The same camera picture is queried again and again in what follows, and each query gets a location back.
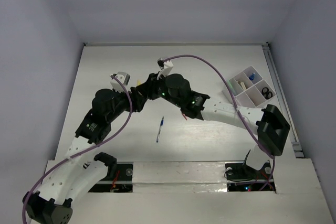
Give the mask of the black handled scissors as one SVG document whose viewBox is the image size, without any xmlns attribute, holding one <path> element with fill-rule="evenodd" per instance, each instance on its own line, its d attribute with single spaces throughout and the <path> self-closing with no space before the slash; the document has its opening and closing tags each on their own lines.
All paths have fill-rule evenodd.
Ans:
<svg viewBox="0 0 336 224">
<path fill-rule="evenodd" d="M 264 87 L 264 88 L 262 88 L 261 94 L 263 95 L 263 97 L 264 97 L 266 100 L 269 100 L 269 99 L 271 99 L 271 98 L 274 96 L 274 95 L 273 95 L 273 92 L 270 91 L 268 87 Z"/>
</svg>

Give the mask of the green highlighter pen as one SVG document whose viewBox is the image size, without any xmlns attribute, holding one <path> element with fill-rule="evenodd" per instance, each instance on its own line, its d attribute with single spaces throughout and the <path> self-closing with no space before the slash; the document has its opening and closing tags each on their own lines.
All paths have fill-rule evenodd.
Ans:
<svg viewBox="0 0 336 224">
<path fill-rule="evenodd" d="M 229 89 L 232 92 L 233 96 L 236 96 L 236 91 L 235 91 L 233 85 L 231 84 L 231 82 L 229 81 L 227 84 L 228 84 Z"/>
</svg>

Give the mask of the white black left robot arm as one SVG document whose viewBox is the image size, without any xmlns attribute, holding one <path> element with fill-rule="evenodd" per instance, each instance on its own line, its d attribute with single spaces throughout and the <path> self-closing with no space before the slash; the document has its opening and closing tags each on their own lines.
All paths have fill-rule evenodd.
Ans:
<svg viewBox="0 0 336 224">
<path fill-rule="evenodd" d="M 38 180 L 23 198 L 22 220 L 37 223 L 68 223 L 73 208 L 96 182 L 116 174 L 115 157 L 99 151 L 112 138 L 111 123 L 123 112 L 141 112 L 156 94 L 145 85 L 96 92 L 92 108 L 75 132 L 65 159 Z"/>
</svg>

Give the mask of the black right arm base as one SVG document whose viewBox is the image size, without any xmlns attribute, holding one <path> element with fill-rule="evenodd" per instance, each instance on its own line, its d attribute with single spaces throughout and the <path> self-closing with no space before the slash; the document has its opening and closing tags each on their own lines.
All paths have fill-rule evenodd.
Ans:
<svg viewBox="0 0 336 224">
<path fill-rule="evenodd" d="M 244 161 L 226 163 L 224 177 L 230 182 L 249 182 L 259 179 L 268 179 L 271 173 L 270 161 L 266 161 L 262 168 L 254 169 L 246 165 Z"/>
</svg>

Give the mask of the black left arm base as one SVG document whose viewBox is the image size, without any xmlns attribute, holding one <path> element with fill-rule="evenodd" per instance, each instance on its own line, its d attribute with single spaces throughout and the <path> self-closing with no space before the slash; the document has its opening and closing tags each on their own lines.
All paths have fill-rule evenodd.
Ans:
<svg viewBox="0 0 336 224">
<path fill-rule="evenodd" d="M 109 168 L 108 173 L 102 182 L 113 182 L 115 184 L 132 184 L 133 163 L 117 163 L 115 168 Z"/>
</svg>

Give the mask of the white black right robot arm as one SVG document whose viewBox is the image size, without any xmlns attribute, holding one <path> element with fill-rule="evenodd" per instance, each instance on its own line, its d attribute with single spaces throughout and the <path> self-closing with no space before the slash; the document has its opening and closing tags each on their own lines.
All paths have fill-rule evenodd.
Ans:
<svg viewBox="0 0 336 224">
<path fill-rule="evenodd" d="M 159 77 L 152 73 L 145 83 L 132 91 L 142 99 L 162 98 L 180 108 L 187 118 L 221 122 L 247 130 L 256 143 L 241 166 L 248 178 L 258 175 L 266 161 L 284 152 L 290 125 L 273 104 L 265 108 L 234 106 L 193 91 L 189 81 L 180 74 Z"/>
</svg>

